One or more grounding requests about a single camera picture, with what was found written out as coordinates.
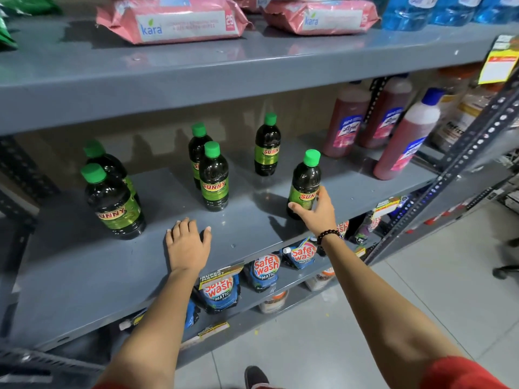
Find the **person's left forearm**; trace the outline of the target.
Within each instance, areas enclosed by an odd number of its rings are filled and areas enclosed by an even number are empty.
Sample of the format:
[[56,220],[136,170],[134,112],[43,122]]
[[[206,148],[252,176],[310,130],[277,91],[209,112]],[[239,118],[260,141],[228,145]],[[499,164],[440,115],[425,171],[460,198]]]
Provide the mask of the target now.
[[172,271],[92,389],[173,389],[187,307],[199,272]]

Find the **person's red sleeve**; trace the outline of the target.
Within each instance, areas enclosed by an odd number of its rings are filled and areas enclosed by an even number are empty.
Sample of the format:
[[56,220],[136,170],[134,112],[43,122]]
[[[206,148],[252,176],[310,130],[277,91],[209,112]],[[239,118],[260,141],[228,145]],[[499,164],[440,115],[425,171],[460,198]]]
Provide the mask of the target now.
[[480,364],[465,357],[448,356],[425,370],[419,389],[510,389]]

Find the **person's black shoe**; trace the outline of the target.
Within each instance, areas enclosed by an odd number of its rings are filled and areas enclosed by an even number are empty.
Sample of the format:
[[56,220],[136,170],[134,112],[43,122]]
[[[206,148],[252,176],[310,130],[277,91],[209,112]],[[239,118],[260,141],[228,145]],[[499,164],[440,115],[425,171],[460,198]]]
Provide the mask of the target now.
[[258,366],[247,366],[244,370],[245,389],[268,389],[269,379]]

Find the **grey metal shelf rack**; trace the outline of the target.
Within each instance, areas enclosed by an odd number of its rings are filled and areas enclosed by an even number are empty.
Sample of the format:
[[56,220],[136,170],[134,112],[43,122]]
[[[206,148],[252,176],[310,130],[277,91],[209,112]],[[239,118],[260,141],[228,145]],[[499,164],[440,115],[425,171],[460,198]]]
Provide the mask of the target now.
[[[29,131],[152,111],[221,104],[354,78],[482,60],[519,24],[371,29],[362,35],[295,37],[255,23],[240,38],[124,45],[86,21],[20,21],[17,51],[0,52],[0,130]],[[287,214],[295,166],[325,133],[281,144],[274,178],[256,175],[254,149],[223,149],[230,171],[225,209],[205,208],[185,160],[131,176],[144,204],[143,235],[123,241],[87,207],[83,190],[44,198],[22,259],[10,341],[47,351],[144,309],[166,278],[165,229],[190,217],[213,232],[205,272],[256,260],[309,235]]]

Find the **person's right forearm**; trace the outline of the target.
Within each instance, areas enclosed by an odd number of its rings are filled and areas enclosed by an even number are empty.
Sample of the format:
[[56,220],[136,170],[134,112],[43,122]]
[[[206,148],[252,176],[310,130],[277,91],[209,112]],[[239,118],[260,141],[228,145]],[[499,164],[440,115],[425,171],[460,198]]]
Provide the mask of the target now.
[[422,310],[360,261],[339,236],[321,242],[390,389],[418,389],[433,361],[464,357]]

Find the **yellow price tag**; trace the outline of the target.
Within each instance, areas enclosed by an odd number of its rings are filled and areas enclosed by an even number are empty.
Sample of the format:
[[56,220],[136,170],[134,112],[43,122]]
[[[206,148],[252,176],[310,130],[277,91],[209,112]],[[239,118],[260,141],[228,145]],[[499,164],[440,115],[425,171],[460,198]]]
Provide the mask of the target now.
[[519,61],[519,35],[499,35],[494,41],[477,84],[504,83]]

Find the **red liquid bottle blue cap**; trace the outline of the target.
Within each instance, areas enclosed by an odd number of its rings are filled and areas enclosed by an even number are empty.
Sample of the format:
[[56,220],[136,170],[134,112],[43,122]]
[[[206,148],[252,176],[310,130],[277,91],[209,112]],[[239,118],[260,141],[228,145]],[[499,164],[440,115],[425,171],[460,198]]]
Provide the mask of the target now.
[[441,114],[438,103],[443,95],[442,89],[429,88],[423,98],[409,108],[376,163],[374,177],[391,180],[412,160],[438,123]]

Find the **clear jar orange lid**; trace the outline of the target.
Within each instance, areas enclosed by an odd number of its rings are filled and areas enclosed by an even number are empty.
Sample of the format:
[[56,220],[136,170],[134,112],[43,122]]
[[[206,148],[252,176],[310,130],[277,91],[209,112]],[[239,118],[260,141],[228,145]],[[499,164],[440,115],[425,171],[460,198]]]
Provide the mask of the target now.
[[480,69],[480,63],[471,63],[437,70],[436,84],[443,90],[443,95],[438,103],[440,119],[447,117],[456,107]]

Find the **person's left hand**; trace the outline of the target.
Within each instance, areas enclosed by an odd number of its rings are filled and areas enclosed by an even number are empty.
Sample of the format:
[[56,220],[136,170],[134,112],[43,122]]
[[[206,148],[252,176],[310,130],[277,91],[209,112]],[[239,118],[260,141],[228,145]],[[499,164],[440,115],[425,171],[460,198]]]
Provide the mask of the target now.
[[187,271],[191,275],[199,276],[206,266],[210,250],[204,250],[202,233],[198,231],[197,221],[189,222],[190,235],[180,237],[180,220],[172,227],[173,245],[166,245],[171,272]]

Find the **clear jar white label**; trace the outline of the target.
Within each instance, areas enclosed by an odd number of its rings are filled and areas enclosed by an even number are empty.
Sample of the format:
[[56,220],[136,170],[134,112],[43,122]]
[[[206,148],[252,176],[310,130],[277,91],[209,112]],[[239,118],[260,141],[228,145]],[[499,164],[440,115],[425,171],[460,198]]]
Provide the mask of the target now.
[[431,143],[447,153],[500,90],[501,84],[482,84],[469,89],[456,108],[433,133]]

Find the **white jar orange label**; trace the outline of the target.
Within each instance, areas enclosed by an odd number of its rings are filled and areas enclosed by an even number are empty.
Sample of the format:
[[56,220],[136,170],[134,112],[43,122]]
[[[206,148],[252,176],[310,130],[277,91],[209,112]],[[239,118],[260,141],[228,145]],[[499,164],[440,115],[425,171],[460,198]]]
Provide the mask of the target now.
[[284,307],[288,295],[288,290],[272,295],[271,298],[258,305],[260,312],[263,314],[273,314],[280,311]]
[[325,288],[328,283],[336,278],[335,271],[332,267],[317,273],[316,275],[309,277],[304,281],[305,286],[311,292],[318,292]]

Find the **yellow black shelf tag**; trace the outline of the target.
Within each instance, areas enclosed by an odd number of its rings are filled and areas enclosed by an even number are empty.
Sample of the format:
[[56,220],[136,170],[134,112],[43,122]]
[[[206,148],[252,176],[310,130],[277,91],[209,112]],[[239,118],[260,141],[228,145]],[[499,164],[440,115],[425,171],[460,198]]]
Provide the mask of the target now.
[[401,196],[391,197],[378,203],[373,209],[372,219],[380,218],[396,210],[401,202]]
[[209,337],[228,329],[229,327],[230,327],[229,322],[223,321],[223,322],[211,325],[209,327],[206,327],[204,330],[199,332],[197,334],[197,336],[201,341],[204,341],[204,340],[208,339]]
[[214,284],[216,284],[218,281],[225,279],[227,277],[232,277],[234,275],[238,275],[244,267],[244,262],[240,262],[225,268],[221,268],[219,270],[216,270],[214,272],[201,275],[199,277],[199,285],[198,290],[210,287]]

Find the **large dark bottle green cap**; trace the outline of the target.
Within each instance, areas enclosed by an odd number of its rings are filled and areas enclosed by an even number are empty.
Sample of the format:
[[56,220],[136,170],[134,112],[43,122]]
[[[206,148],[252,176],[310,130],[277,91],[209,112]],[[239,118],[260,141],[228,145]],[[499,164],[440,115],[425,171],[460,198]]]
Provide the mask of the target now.
[[128,172],[120,160],[110,155],[104,149],[104,146],[96,139],[88,140],[83,147],[87,156],[86,164],[99,164],[107,174],[121,179],[131,192],[132,197],[141,206],[139,195],[136,192],[133,182],[128,176]]
[[89,163],[81,168],[87,182],[85,199],[96,217],[121,240],[132,240],[147,226],[140,204],[124,181],[101,165]]

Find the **green packet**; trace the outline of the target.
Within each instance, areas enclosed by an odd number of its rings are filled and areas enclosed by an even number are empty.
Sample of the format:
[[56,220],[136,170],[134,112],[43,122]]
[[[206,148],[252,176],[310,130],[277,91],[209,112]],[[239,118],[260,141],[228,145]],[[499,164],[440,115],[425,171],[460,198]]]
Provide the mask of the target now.
[[11,37],[4,19],[0,16],[0,52],[18,49],[16,41]]
[[0,17],[61,14],[55,0],[0,0]]

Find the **purple pouch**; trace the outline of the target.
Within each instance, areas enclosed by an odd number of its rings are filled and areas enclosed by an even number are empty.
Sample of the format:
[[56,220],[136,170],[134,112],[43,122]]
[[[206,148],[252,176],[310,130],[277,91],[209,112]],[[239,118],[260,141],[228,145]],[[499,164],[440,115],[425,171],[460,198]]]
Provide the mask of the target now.
[[380,223],[380,217],[374,217],[372,212],[368,212],[362,219],[359,227],[349,237],[349,242],[356,245],[363,245],[378,227]]

